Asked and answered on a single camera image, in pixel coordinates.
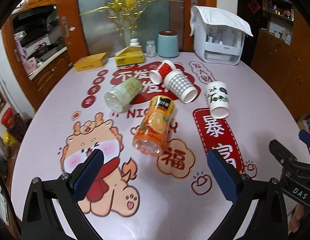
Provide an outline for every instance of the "yellow box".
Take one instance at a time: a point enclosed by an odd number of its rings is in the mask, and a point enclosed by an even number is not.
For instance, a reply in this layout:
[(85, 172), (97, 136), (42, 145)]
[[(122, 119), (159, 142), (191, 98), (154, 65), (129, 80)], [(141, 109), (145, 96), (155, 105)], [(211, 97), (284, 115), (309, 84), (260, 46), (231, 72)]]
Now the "yellow box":
[(83, 57), (74, 64), (74, 67), (77, 72), (102, 67), (108, 60), (106, 55), (107, 52)]
[(144, 63), (144, 53), (141, 46), (129, 46), (115, 54), (117, 67)]

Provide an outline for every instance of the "glass jar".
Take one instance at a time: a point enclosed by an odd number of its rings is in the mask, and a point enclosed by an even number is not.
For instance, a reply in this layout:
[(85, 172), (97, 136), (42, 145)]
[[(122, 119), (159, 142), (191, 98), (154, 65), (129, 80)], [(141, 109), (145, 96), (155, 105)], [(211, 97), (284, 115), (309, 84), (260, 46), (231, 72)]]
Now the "glass jar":
[(147, 41), (146, 46), (146, 56), (147, 57), (155, 57), (156, 56), (156, 46), (155, 41)]

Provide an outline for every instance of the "white storage box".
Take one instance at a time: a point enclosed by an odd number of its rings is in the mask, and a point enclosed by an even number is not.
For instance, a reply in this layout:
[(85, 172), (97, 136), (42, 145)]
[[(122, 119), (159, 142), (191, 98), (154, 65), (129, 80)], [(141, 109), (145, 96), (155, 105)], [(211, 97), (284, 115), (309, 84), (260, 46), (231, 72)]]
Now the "white storage box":
[(253, 36), (246, 21), (219, 8), (193, 6), (190, 27), (194, 51), (205, 62), (236, 65), (245, 35)]

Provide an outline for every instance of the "red bucket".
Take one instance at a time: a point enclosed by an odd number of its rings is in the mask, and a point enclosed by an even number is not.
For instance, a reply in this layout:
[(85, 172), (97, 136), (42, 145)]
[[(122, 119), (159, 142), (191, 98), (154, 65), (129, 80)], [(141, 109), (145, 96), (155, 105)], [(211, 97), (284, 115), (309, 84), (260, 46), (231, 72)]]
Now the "red bucket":
[(11, 129), (15, 124), (15, 115), (13, 108), (9, 107), (3, 117), (1, 123), (6, 126), (7, 129)]

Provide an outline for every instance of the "panda paper cup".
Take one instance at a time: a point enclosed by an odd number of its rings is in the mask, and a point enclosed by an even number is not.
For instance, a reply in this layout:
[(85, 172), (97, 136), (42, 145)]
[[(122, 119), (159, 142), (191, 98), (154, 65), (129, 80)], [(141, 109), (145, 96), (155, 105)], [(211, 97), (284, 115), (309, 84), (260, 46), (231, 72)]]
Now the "panda paper cup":
[(169, 60), (164, 60), (155, 70), (149, 73), (150, 80), (155, 85), (159, 85), (171, 71), (175, 70), (176, 66)]
[(224, 82), (213, 81), (206, 86), (210, 115), (216, 119), (228, 116), (228, 92)]
[(164, 79), (164, 85), (184, 104), (193, 101), (198, 94), (197, 88), (179, 69), (173, 70), (167, 74)]

